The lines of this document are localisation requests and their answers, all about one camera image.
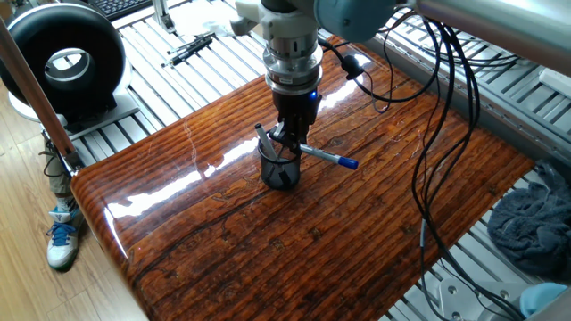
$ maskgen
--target gray cloth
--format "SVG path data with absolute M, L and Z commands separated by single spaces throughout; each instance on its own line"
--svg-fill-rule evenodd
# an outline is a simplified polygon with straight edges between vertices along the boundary
M 546 161 L 538 161 L 545 185 L 530 183 L 506 195 L 493 210 L 488 234 L 521 270 L 553 279 L 571 276 L 571 190 Z

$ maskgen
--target sneaker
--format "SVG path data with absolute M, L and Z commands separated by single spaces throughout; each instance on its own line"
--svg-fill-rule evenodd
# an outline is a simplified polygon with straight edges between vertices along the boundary
M 47 245 L 47 264 L 53 269 L 65 270 L 78 255 L 78 232 L 83 223 L 83 213 L 75 204 L 66 211 L 55 206 L 49 214 L 54 219 L 54 224 L 46 233 L 52 236 Z

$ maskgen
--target black cup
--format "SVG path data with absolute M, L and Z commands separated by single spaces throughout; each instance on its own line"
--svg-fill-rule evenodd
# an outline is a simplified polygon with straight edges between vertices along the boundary
M 277 160 L 269 157 L 266 148 L 261 142 L 258 142 L 258 152 L 261 159 L 261 180 L 271 189 L 285 191 L 294 188 L 300 181 L 300 160 L 301 151 L 291 152 L 287 147 L 274 141 L 272 143 L 274 151 L 278 147 L 276 154 Z

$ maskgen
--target wooden table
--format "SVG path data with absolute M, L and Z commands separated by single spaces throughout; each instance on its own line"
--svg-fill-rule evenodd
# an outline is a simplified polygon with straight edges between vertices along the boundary
M 358 57 L 387 92 L 384 62 Z M 253 125 L 270 128 L 277 111 L 259 78 L 74 177 L 87 222 L 149 318 L 377 320 L 418 280 L 410 180 L 436 99 L 379 115 L 334 55 L 323 67 L 309 144 L 360 161 L 357 171 L 304 156 L 293 191 L 269 190 Z M 399 71 L 394 84 L 395 97 L 421 88 Z M 466 129 L 452 112 L 432 157 Z M 443 240 L 458 240 L 531 167 L 478 129 L 433 206 Z M 431 241 L 426 261 L 436 259 Z

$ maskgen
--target wooden floor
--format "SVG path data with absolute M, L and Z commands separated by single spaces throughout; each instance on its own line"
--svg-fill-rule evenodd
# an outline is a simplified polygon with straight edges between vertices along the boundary
M 87 224 L 70 271 L 47 265 L 55 198 L 41 151 L 39 125 L 16 114 L 0 82 L 0 319 L 146 320 Z

